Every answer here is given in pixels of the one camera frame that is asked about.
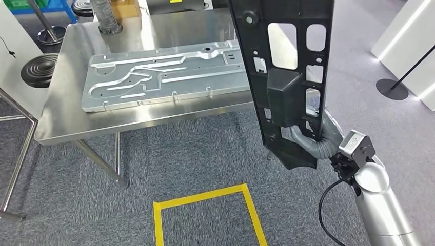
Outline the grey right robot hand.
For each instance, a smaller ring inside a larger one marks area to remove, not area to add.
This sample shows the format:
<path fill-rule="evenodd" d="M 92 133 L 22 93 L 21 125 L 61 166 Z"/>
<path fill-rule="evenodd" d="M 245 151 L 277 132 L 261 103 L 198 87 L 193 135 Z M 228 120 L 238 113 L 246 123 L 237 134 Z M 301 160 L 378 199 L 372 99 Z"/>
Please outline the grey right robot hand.
<path fill-rule="evenodd" d="M 344 137 L 343 130 L 326 107 L 322 116 L 322 136 L 320 141 L 305 136 L 297 125 L 290 127 L 290 134 L 293 142 L 316 159 L 329 159 L 338 153 L 339 145 Z"/>

